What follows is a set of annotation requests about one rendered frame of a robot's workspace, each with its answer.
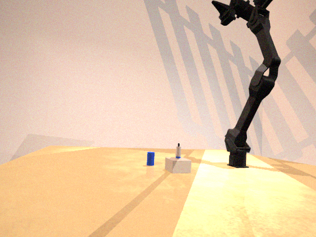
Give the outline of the beige square block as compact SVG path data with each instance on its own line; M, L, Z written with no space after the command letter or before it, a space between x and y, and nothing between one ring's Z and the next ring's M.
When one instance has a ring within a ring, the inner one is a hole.
M190 173L192 161L186 158L165 158L165 169L171 173Z

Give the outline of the grey marker with blue band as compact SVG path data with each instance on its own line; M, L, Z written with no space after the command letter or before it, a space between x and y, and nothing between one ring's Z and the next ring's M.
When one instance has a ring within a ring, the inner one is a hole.
M178 143L178 146L176 146L176 159L181 159L181 147L180 143Z

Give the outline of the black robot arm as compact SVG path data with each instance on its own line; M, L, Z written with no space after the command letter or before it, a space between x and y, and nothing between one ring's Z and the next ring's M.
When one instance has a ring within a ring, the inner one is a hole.
M261 101L269 95L275 86L278 76L278 68L281 59L278 56L274 42L270 35L270 12L266 10L267 6L273 0L253 0L249 12L243 17L248 21L246 24L252 33L256 36L264 61L256 69L253 78L249 84L249 98L242 110L238 122L233 129L229 129L226 138L226 150L230 152L229 164L235 168L249 168L246 166L247 153L250 152L250 146L247 144L247 130L253 120L253 117L260 106ZM263 75L269 68L269 75Z

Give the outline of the blue marker cap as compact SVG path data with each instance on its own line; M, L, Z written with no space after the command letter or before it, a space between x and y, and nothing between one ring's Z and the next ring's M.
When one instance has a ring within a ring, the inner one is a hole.
M154 166L155 152L147 152L147 166Z

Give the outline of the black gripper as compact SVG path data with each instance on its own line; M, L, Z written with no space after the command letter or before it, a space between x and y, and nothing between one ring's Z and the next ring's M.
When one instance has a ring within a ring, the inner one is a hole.
M245 17L251 8L249 0L231 0L230 5L215 0L213 0L211 3L220 13L221 24L224 26L227 26L229 23L231 23L234 20L235 15L237 15L237 18Z

